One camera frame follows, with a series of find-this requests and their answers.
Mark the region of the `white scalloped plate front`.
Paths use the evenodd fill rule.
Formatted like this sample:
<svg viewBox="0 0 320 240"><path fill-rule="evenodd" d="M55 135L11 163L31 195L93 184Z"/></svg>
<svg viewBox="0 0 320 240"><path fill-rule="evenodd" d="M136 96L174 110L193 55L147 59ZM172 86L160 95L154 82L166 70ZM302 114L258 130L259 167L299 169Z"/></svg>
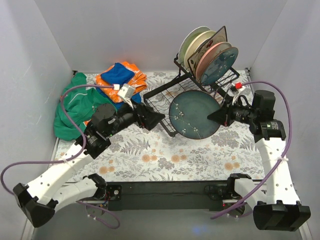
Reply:
<svg viewBox="0 0 320 240"><path fill-rule="evenodd" d="M185 39L183 40L180 48L179 48L179 51L178 51L178 63L179 64L183 64L184 62L184 58L185 58L185 54L186 54L186 51L188 49L188 47L190 46L190 44L192 43L192 41L200 34L206 32L206 31L209 31L210 28L207 27L207 26L199 26L197 28L195 28L194 30L192 30L186 37Z"/></svg>

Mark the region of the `blue glazed plate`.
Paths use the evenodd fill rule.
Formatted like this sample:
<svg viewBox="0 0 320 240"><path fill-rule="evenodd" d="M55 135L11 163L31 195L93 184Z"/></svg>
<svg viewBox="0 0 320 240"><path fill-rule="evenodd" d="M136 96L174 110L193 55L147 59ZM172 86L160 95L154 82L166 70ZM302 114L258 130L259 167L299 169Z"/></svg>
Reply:
<svg viewBox="0 0 320 240"><path fill-rule="evenodd" d="M205 69L199 82L202 86L209 86L219 80L233 66L239 54L237 47L229 47L220 52Z"/></svg>
<svg viewBox="0 0 320 240"><path fill-rule="evenodd" d="M220 125L207 117L220 109L216 99L200 90L189 90L177 95L169 106L169 120L182 136L202 140L212 136Z"/></svg>

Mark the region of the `blue cloth bottom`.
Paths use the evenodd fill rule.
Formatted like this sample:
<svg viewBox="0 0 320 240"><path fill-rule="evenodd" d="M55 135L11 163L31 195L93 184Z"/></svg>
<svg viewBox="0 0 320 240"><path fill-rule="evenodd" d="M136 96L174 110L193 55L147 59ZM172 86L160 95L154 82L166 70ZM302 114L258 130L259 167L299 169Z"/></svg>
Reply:
<svg viewBox="0 0 320 240"><path fill-rule="evenodd" d="M120 108L120 107L124 104L123 101L121 101L121 102L113 102L100 88L96 88L96 90L97 90L97 92L98 92L100 95L102 95L103 97L105 97L107 100L111 101L111 103L112 103L117 109ZM141 96L140 96L139 93L136 93L135 95L133 95L133 96L131 97L131 100L134 101L134 102L136 102L136 103L138 103L138 104L140 104L140 103L142 102L142 98L141 98Z"/></svg>

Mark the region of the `green jacket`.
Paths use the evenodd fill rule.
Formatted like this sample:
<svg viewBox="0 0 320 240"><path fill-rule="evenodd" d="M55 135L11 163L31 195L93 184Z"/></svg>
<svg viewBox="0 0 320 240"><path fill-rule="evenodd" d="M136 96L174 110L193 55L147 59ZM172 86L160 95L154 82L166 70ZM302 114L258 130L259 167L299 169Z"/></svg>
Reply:
<svg viewBox="0 0 320 240"><path fill-rule="evenodd" d="M94 87L81 87L69 92L63 100L64 108L77 126L84 131L97 107L112 102L102 96ZM77 139L81 133L66 117L59 103L53 121L54 134L64 141Z"/></svg>

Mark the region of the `pink and cream round plate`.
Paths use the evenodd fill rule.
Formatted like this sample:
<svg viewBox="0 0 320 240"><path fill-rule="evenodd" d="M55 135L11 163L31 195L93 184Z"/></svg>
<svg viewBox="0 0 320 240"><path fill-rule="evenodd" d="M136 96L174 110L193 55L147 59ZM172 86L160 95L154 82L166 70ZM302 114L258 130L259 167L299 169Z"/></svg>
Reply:
<svg viewBox="0 0 320 240"><path fill-rule="evenodd" d="M229 42L219 42L212 47L210 47L204 55L201 57L197 68L195 72L195 77L198 82L200 82L200 79L205 72L208 65L211 63L211 61L222 51L232 47L232 45Z"/></svg>

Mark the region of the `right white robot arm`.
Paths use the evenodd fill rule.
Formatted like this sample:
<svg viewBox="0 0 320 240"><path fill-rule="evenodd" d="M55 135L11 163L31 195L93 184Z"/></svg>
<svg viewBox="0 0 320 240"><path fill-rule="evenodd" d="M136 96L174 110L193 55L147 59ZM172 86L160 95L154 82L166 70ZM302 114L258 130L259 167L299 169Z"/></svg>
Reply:
<svg viewBox="0 0 320 240"><path fill-rule="evenodd" d="M224 103L207 118L224 127L233 122L249 126L265 177L254 184L245 174L231 175L227 195L240 200L228 209L234 210L246 203L253 211L254 224L259 230L294 232L311 217L311 210L302 205L293 186L285 153L289 139L283 123L274 119L275 94L257 90L251 106L244 106L242 99L241 95L236 101Z"/></svg>

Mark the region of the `cream and green round plate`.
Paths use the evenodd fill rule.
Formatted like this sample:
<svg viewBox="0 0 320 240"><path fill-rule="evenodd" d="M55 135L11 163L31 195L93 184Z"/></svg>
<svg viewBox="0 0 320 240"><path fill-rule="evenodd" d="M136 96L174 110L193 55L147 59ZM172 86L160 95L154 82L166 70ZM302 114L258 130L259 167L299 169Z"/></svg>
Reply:
<svg viewBox="0 0 320 240"><path fill-rule="evenodd" d="M188 46L185 56L184 56L184 68L188 70L190 67L188 65L189 57L198 49L198 47L203 44L207 39L212 37L216 32L213 30L208 30L202 32L201 34L197 35L195 39L190 43Z"/></svg>

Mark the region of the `blue folded towel top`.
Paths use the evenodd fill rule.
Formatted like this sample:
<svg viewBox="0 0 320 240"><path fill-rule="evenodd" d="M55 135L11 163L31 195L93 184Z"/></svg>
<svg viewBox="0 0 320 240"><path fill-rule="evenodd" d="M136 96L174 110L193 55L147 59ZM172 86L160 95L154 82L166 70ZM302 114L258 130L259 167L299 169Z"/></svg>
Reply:
<svg viewBox="0 0 320 240"><path fill-rule="evenodd" d="M127 69L123 64L117 62L114 66L100 75L101 79L110 84L127 84L133 77L135 73Z"/></svg>

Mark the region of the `orange patterned cloth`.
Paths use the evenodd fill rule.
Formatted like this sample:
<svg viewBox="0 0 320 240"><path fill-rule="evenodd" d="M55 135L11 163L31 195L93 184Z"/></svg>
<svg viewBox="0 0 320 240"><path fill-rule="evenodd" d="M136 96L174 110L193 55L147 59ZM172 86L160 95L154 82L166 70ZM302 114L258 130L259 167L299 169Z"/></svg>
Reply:
<svg viewBox="0 0 320 240"><path fill-rule="evenodd" d="M116 62L106 71L95 77L95 83L99 86L111 86L128 84L135 88L132 100L140 101L140 92L147 88L147 75L144 74L135 64Z"/></svg>

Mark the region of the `square floral plate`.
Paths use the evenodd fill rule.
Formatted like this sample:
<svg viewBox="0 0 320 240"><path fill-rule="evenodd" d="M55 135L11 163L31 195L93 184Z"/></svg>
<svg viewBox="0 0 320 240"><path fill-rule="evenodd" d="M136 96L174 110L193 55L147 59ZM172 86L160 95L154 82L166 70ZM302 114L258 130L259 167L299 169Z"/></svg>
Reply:
<svg viewBox="0 0 320 240"><path fill-rule="evenodd" d="M222 26L216 33L207 39L203 44L201 44L198 49L188 58L187 63L189 66L189 71L192 73L194 77L196 77L196 68L199 64L200 59L205 54L205 52L212 46L217 43L227 42L227 28L226 26Z"/></svg>

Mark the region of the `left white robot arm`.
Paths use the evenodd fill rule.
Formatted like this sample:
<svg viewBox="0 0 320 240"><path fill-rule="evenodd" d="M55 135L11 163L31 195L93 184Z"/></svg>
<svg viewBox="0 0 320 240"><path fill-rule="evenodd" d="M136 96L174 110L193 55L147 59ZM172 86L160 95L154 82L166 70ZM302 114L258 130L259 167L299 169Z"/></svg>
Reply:
<svg viewBox="0 0 320 240"><path fill-rule="evenodd" d="M13 194L20 209L35 228L46 224L58 210L85 198L104 199L108 194L106 181L94 173L81 181L64 184L85 165L91 163L110 145L110 137L136 124L152 130L165 118L163 113L143 103L123 104L118 110L111 104L100 105L79 137L66 152L61 163L51 166L36 179L17 184Z"/></svg>

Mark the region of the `floral patterned table mat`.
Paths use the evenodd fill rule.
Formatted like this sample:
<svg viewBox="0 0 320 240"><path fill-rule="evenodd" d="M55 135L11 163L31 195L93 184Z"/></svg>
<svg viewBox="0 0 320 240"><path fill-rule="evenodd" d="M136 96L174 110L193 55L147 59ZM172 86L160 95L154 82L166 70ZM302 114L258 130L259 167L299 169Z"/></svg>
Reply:
<svg viewBox="0 0 320 240"><path fill-rule="evenodd" d="M172 80L177 72L147 72L147 93ZM220 127L209 138L188 139L168 135L158 124L152 131L131 125L111 137L111 146L93 162L80 169L69 181L99 174L111 181L195 181L226 180L232 173L263 179L262 159L247 126L234 123ZM59 139L55 161L74 141Z"/></svg>

